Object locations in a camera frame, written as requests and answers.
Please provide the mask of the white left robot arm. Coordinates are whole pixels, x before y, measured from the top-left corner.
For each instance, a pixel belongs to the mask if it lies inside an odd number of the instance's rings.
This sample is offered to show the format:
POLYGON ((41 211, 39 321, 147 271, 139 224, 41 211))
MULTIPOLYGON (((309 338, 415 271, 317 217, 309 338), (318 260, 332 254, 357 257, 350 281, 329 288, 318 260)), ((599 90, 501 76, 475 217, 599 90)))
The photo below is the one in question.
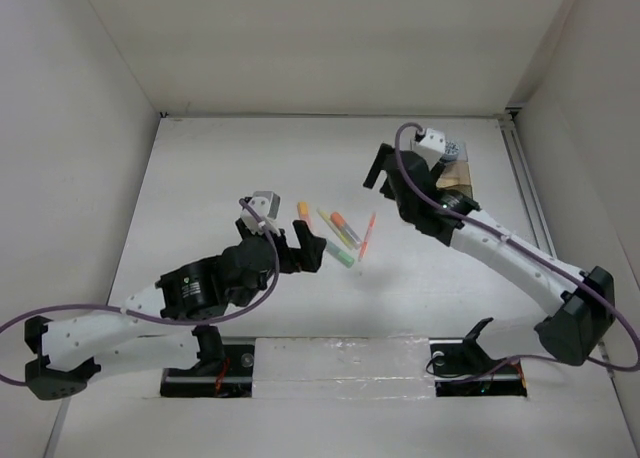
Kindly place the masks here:
POLYGON ((230 320, 228 307, 246 312, 281 274, 321 267, 325 239, 303 220, 293 227, 295 248, 283 231, 251 232, 239 223, 238 244, 162 275, 112 311, 28 319, 24 341, 35 358, 25 366, 27 388, 42 401, 59 400, 114 375, 162 368, 222 381, 230 364, 217 325, 230 320))

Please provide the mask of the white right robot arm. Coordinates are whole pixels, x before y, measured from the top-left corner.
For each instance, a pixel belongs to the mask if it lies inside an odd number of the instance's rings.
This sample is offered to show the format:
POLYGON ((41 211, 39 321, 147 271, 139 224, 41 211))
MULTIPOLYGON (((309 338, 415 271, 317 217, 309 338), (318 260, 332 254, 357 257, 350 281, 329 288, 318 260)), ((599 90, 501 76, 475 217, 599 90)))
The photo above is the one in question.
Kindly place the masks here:
POLYGON ((412 151, 381 144, 363 186, 371 189, 381 172, 380 193, 393 200, 400 218, 418 232, 464 253, 514 284, 547 314, 534 327, 542 347, 563 364, 582 365, 614 322, 598 300, 574 282, 590 285, 610 304, 613 277, 596 267, 590 273, 555 261, 569 275, 545 267, 551 257, 512 235, 463 193, 439 189, 427 162, 412 151))

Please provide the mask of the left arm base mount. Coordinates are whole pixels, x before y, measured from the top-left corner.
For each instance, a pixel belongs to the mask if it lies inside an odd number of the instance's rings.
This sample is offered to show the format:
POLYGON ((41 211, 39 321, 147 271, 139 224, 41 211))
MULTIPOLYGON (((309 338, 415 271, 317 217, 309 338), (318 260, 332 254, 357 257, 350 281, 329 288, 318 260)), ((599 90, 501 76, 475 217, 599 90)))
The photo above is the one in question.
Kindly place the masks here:
POLYGON ((160 396, 164 398, 251 398, 255 364, 254 338, 220 335, 215 326, 198 326, 194 365, 163 370, 160 396))

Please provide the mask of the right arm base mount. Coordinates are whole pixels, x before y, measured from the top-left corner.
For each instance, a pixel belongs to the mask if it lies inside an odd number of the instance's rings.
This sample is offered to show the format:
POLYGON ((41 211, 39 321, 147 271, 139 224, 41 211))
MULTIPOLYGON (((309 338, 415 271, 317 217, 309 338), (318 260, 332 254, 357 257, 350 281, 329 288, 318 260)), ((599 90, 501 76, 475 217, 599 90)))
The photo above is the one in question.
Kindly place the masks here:
POLYGON ((520 362, 504 364, 490 373, 500 360, 491 358, 478 339, 492 321, 480 320, 463 337, 430 340, 425 372, 434 378, 438 398, 528 396, 520 362))

